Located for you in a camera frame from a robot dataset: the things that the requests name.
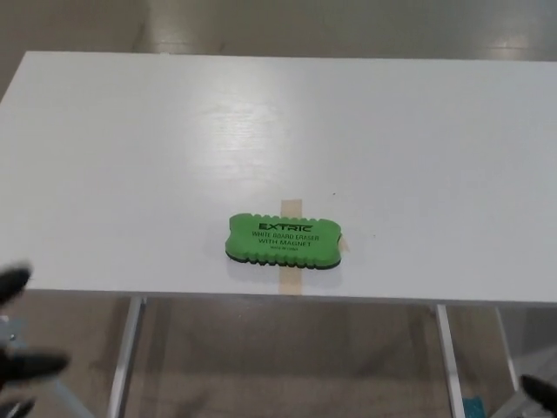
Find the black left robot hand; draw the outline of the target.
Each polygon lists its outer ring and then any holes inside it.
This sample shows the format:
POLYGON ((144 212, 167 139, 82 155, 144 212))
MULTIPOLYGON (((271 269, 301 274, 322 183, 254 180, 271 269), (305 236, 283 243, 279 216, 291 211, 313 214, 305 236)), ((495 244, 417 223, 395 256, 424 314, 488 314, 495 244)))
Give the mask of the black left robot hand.
MULTIPOLYGON (((1 307, 19 297, 32 275, 31 266, 19 264, 1 269, 1 307)), ((1 389, 11 383, 41 380, 60 375, 70 364, 70 356, 52 350, 10 351, 1 346, 1 389)), ((35 399, 15 399, 1 403, 1 417, 26 417, 35 399)))

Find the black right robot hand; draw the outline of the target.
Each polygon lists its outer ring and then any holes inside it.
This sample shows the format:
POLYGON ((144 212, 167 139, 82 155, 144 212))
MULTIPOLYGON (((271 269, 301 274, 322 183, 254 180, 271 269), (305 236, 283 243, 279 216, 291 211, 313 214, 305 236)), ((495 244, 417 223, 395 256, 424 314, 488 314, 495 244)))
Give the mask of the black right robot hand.
POLYGON ((520 387, 526 396, 541 406, 553 417, 557 414, 557 388, 549 381, 536 376, 523 374, 520 377, 520 387))

